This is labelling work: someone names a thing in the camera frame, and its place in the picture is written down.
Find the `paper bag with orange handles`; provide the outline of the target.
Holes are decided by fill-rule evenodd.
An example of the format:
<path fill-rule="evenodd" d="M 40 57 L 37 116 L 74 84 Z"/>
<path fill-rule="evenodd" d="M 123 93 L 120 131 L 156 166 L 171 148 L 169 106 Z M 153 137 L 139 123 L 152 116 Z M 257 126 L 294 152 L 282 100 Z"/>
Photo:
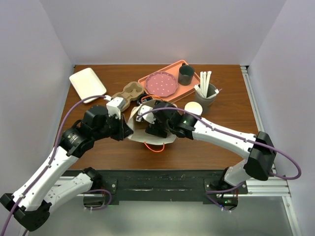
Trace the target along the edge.
<path fill-rule="evenodd" d="M 144 143 L 153 152 L 157 151 L 152 149 L 150 145 L 162 146 L 164 149 L 166 144 L 171 144 L 176 140 L 176 135 L 166 131 L 153 113 L 145 114 L 162 101 L 163 99 L 158 96 L 146 95 L 141 99 L 141 105 L 132 108 L 127 122 L 133 131 L 127 138 L 130 141 Z"/>

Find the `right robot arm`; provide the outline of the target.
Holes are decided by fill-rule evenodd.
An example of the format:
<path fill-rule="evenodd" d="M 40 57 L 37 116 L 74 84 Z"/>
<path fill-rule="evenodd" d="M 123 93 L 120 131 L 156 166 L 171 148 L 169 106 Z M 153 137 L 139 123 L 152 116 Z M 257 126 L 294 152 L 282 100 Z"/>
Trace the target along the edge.
<path fill-rule="evenodd" d="M 243 160 L 227 167 L 213 188 L 231 193 L 240 183 L 254 178 L 267 181 L 276 157 L 273 143 L 265 132 L 242 133 L 201 117 L 202 107 L 196 102 L 187 103 L 184 109 L 176 108 L 169 102 L 156 101 L 148 112 L 155 119 L 154 135 L 167 131 L 178 138 L 212 143 L 227 149 Z"/>

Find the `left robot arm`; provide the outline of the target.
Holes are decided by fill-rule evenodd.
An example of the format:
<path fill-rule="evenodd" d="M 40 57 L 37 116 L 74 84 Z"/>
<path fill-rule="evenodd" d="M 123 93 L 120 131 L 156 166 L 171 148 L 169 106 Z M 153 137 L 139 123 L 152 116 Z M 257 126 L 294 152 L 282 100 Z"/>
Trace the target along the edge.
<path fill-rule="evenodd" d="M 92 167 L 85 168 L 69 182 L 53 188 L 55 182 L 95 141 L 111 138 L 122 141 L 133 130 L 125 116 L 111 115 L 104 106 L 96 105 L 86 110 L 84 117 L 57 137 L 57 145 L 33 176 L 14 193 L 1 196 L 1 204 L 26 230 L 40 228 L 58 207 L 78 194 L 101 191 L 102 175 Z"/>

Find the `white takeout box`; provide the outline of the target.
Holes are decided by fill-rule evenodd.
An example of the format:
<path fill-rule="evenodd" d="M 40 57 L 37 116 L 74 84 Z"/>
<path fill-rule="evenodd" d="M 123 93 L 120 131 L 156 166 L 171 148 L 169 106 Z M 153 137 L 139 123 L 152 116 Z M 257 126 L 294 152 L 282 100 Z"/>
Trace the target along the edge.
<path fill-rule="evenodd" d="M 91 68 L 85 68 L 69 77 L 71 84 L 81 100 L 95 96 L 105 95 L 107 89 Z"/>

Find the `stack of paper cups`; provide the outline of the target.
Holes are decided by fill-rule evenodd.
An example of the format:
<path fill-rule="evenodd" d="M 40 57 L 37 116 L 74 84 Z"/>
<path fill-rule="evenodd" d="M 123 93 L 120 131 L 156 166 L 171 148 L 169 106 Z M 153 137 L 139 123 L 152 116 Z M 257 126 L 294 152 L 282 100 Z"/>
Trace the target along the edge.
<path fill-rule="evenodd" d="M 198 116 L 202 115 L 203 113 L 202 106 L 199 103 L 194 102 L 194 101 L 187 103 L 184 107 L 184 110 Z"/>

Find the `salmon pink tray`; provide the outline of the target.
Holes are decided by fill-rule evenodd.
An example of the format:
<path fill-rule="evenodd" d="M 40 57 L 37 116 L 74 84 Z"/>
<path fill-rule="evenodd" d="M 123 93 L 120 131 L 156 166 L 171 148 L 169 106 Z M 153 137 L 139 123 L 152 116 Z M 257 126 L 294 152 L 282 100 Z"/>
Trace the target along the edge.
<path fill-rule="evenodd" d="M 178 83 L 179 69 L 187 62 L 179 60 L 156 72 L 153 72 L 138 80 L 145 93 L 158 96 L 165 101 L 174 103 L 195 92 L 194 86 L 200 84 L 200 77 L 194 73 L 189 85 Z"/>

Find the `pink dotted plate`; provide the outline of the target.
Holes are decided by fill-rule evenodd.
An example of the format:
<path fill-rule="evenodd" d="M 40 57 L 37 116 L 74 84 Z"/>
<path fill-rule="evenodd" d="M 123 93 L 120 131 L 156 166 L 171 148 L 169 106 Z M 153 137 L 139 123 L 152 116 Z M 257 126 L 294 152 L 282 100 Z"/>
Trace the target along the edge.
<path fill-rule="evenodd" d="M 146 91 L 161 98 L 173 95 L 177 88 L 177 79 L 167 72 L 152 73 L 145 80 Z"/>

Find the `grey stirrer holder cup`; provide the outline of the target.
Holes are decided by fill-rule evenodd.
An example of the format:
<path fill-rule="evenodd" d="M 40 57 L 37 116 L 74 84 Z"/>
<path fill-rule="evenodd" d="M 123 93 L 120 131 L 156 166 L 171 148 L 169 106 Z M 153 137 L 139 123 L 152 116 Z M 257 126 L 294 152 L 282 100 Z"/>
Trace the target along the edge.
<path fill-rule="evenodd" d="M 212 104 L 214 103 L 219 90 L 213 85 L 208 85 L 207 95 L 200 95 L 198 92 L 195 92 L 194 101 L 197 102 L 202 107 L 202 114 L 205 115 L 210 111 Z"/>

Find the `cardboard cup carrier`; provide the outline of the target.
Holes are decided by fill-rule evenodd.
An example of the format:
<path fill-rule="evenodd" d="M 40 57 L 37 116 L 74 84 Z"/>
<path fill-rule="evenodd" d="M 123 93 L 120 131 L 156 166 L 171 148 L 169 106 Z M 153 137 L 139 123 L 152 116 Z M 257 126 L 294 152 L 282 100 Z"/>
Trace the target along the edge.
<path fill-rule="evenodd" d="M 114 94 L 112 98 L 121 97 L 124 99 L 125 104 L 121 108 L 121 112 L 123 112 L 130 106 L 131 101 L 137 100 L 143 93 L 144 88 L 140 83 L 130 82 L 123 88 L 123 91 Z"/>

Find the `white wrapped stirrer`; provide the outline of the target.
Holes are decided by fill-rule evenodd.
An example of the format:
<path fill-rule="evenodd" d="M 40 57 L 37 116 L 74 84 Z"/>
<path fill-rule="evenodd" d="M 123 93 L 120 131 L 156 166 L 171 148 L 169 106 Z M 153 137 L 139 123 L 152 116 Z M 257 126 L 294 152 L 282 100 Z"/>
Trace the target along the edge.
<path fill-rule="evenodd" d="M 211 71 L 204 72 L 204 74 L 203 74 L 203 80 L 204 80 L 203 81 L 204 82 L 203 91 L 204 91 L 205 97 L 208 97 L 207 93 L 208 93 L 211 74 L 212 74 Z"/>
<path fill-rule="evenodd" d="M 205 97 L 205 91 L 204 91 L 204 85 L 206 82 L 206 78 L 207 78 L 207 72 L 206 71 L 201 71 L 200 72 L 200 90 L 201 90 L 201 94 L 203 97 Z"/>
<path fill-rule="evenodd" d="M 194 85 L 194 89 L 196 90 L 196 92 L 201 96 L 201 97 L 203 97 L 202 96 L 202 94 L 201 94 L 201 90 L 200 90 L 200 84 L 199 85 Z M 208 96 L 207 96 L 207 93 L 208 93 L 208 88 L 206 88 L 206 87 L 204 87 L 204 91 L 205 91 L 205 97 L 203 97 L 203 98 L 207 98 Z"/>
<path fill-rule="evenodd" d="M 220 91 L 221 91 L 221 89 L 215 89 L 214 94 L 212 94 L 211 96 L 217 96 Z"/>

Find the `dark grey mug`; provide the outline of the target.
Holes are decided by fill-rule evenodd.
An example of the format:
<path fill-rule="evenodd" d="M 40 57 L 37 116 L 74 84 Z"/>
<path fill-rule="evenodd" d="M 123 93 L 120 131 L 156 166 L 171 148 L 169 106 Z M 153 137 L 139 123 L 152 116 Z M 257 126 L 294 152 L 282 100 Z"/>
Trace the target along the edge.
<path fill-rule="evenodd" d="M 192 82 L 195 70 L 192 66 L 185 63 L 179 68 L 178 83 L 183 86 L 188 86 Z"/>

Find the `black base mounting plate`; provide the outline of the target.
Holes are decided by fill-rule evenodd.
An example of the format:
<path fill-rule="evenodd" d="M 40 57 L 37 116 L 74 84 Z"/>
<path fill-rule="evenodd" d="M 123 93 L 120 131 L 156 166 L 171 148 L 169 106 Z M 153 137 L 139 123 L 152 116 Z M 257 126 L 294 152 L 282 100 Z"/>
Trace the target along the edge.
<path fill-rule="evenodd" d="M 108 193 L 85 194 L 86 207 L 122 201 L 202 202 L 210 204 L 206 191 L 214 189 L 222 170 L 102 170 L 101 188 Z"/>

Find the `aluminium frame rail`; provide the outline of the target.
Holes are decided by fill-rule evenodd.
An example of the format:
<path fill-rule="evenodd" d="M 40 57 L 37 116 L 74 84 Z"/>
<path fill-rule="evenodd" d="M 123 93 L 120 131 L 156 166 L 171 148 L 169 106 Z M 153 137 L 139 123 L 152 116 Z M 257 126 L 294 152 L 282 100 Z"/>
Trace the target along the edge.
<path fill-rule="evenodd" d="M 260 170 L 267 171 L 268 174 L 272 175 L 267 181 L 263 182 L 260 182 L 258 179 L 250 180 L 249 195 L 251 197 L 281 197 L 282 204 L 284 206 L 284 215 L 289 221 L 290 230 L 294 236 L 300 236 L 302 232 L 298 224 L 297 216 L 293 209 L 291 192 L 288 187 L 288 183 L 285 179 L 274 176 L 276 174 L 276 169 L 274 167 L 273 161 L 275 160 L 277 152 L 269 135 L 264 132 L 264 127 L 250 82 L 248 67 L 241 66 L 241 71 L 258 128 L 257 140 L 249 155 L 250 173 L 252 173 L 254 167 L 259 167 Z"/>

